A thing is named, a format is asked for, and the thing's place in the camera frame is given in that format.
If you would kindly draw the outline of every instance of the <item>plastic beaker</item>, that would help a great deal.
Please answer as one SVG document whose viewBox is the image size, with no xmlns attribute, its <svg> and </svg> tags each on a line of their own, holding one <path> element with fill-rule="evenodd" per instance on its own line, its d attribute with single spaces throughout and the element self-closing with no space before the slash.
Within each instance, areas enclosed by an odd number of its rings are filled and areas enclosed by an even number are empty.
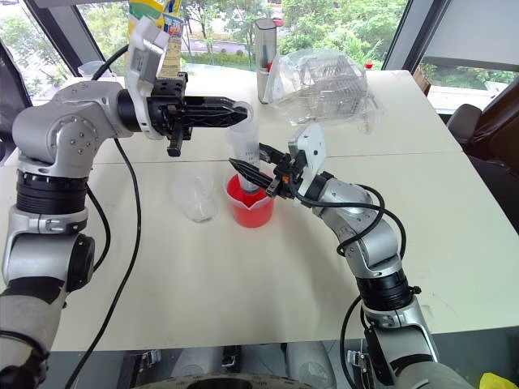
<svg viewBox="0 0 519 389">
<path fill-rule="evenodd" d="M 212 196 L 213 187 L 211 176 L 199 170 L 191 170 L 174 181 L 171 194 L 189 219 L 204 223 L 218 213 L 217 202 Z"/>
<path fill-rule="evenodd" d="M 272 217 L 274 199 L 268 197 L 263 188 L 248 194 L 240 186 L 237 173 L 225 178 L 224 192 L 229 200 L 234 219 L 243 227 L 250 229 L 260 227 Z"/>
<path fill-rule="evenodd" d="M 247 110 L 247 118 L 229 127 L 226 133 L 227 142 L 232 146 L 234 157 L 237 160 L 244 160 L 259 168 L 260 143 L 258 140 L 258 126 L 254 123 L 252 107 L 245 101 L 237 101 L 234 103 L 234 107 L 245 108 Z M 258 190 L 258 186 L 247 181 L 242 175 L 239 175 L 239 181 L 246 192 L 254 193 Z"/>
</svg>

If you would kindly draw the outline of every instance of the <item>silver metal arm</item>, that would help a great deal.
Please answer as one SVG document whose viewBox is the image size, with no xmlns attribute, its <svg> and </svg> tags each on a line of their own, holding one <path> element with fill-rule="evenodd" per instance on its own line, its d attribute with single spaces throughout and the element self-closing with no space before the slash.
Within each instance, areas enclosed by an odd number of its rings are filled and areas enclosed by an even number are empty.
<svg viewBox="0 0 519 389">
<path fill-rule="evenodd" d="M 17 204 L 10 210 L 0 296 L 2 385 L 45 379 L 66 295 L 92 276 L 86 181 L 107 138 L 131 136 L 117 115 L 118 83 L 84 82 L 15 120 Z"/>
<path fill-rule="evenodd" d="M 360 186 L 330 178 L 319 196 L 327 203 L 369 203 Z M 313 207 L 313 213 L 337 235 L 339 242 L 362 232 L 377 211 L 366 208 Z M 392 228 L 381 220 L 365 237 L 345 248 L 345 258 L 362 297 L 370 324 L 365 331 L 373 373 L 384 385 L 397 388 L 466 389 L 457 373 L 438 363 L 418 299 L 405 278 Z"/>
</svg>

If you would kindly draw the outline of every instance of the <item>greenery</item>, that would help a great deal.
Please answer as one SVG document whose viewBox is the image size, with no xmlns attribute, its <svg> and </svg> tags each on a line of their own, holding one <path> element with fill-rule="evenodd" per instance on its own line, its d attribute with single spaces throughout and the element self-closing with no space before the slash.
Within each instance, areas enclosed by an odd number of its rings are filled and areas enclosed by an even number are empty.
<svg viewBox="0 0 519 389">
<path fill-rule="evenodd" d="M 26 15 L 0 16 L 0 36 L 10 49 L 16 63 L 31 68 L 31 74 L 23 71 L 24 82 L 31 96 L 42 93 L 42 85 L 62 85 L 71 75 L 63 60 L 43 32 L 36 27 L 36 20 Z"/>
<path fill-rule="evenodd" d="M 211 22 L 219 15 L 220 3 L 216 0 L 196 1 L 184 0 L 180 3 L 180 15 L 187 26 L 187 33 L 193 33 L 191 21 L 200 24 L 202 37 L 208 48 L 208 53 L 212 53 L 212 43 L 214 42 Z"/>
<path fill-rule="evenodd" d="M 407 0 L 284 0 L 282 54 L 310 47 L 338 49 L 380 69 Z"/>
<path fill-rule="evenodd" d="M 78 9 L 83 18 L 88 21 L 88 29 L 105 58 L 109 58 L 128 43 L 127 2 L 80 4 Z M 117 60 L 110 70 L 116 75 L 124 75 L 124 58 Z"/>
<path fill-rule="evenodd" d="M 422 73 L 427 80 L 440 87 L 469 88 L 487 90 L 486 81 L 510 84 L 517 73 L 513 71 L 493 71 L 463 66 L 436 66 L 422 62 Z"/>
<path fill-rule="evenodd" d="M 236 54 L 228 53 L 201 53 L 189 56 L 188 53 L 182 53 L 182 59 L 187 63 L 203 63 L 206 65 L 216 65 L 225 67 L 234 67 L 236 69 L 249 70 L 249 59 L 248 57 Z"/>
<path fill-rule="evenodd" d="M 271 10 L 260 0 L 235 0 L 227 5 L 225 29 L 232 32 L 237 42 L 245 44 L 250 71 L 254 70 L 254 21 L 271 15 Z"/>
</svg>

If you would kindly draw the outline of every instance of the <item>red liquid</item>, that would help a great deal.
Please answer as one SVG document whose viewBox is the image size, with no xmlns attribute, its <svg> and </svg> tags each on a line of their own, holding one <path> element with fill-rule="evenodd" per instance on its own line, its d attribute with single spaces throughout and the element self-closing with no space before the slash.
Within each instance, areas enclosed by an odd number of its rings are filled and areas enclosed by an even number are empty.
<svg viewBox="0 0 519 389">
<path fill-rule="evenodd" d="M 240 186 L 240 181 L 237 174 L 233 176 L 227 183 L 227 193 L 233 199 L 244 203 L 247 207 L 252 207 L 252 205 L 267 197 L 265 194 L 265 189 L 261 188 L 254 194 L 248 194 L 245 192 Z M 230 205 L 233 211 L 234 219 L 243 227 L 248 227 L 250 229 L 260 227 L 261 225 L 267 223 L 272 217 L 272 212 L 274 211 L 273 199 L 270 199 L 260 207 L 253 209 L 239 207 L 233 203 Z"/>
</svg>

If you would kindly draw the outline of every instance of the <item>clear plastic cup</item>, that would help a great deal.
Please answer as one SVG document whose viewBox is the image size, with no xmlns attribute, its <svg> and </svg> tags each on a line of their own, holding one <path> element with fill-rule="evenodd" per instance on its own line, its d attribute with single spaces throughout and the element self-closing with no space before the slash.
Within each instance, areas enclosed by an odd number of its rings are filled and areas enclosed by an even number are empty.
<svg viewBox="0 0 519 389">
<path fill-rule="evenodd" d="M 214 182 L 211 176 L 199 170 L 190 170 L 174 180 L 171 194 L 188 219 L 205 223 L 218 213 L 212 195 Z"/>
<path fill-rule="evenodd" d="M 238 124 L 230 126 L 227 130 L 227 141 L 234 149 L 234 157 L 244 160 L 259 168 L 260 166 L 260 142 L 258 137 L 258 126 L 254 123 L 254 112 L 252 107 L 244 102 L 237 101 L 235 107 L 243 107 L 247 110 L 247 118 Z M 240 186 L 249 193 L 258 190 L 258 186 L 247 181 L 241 174 L 239 176 Z"/>
</svg>

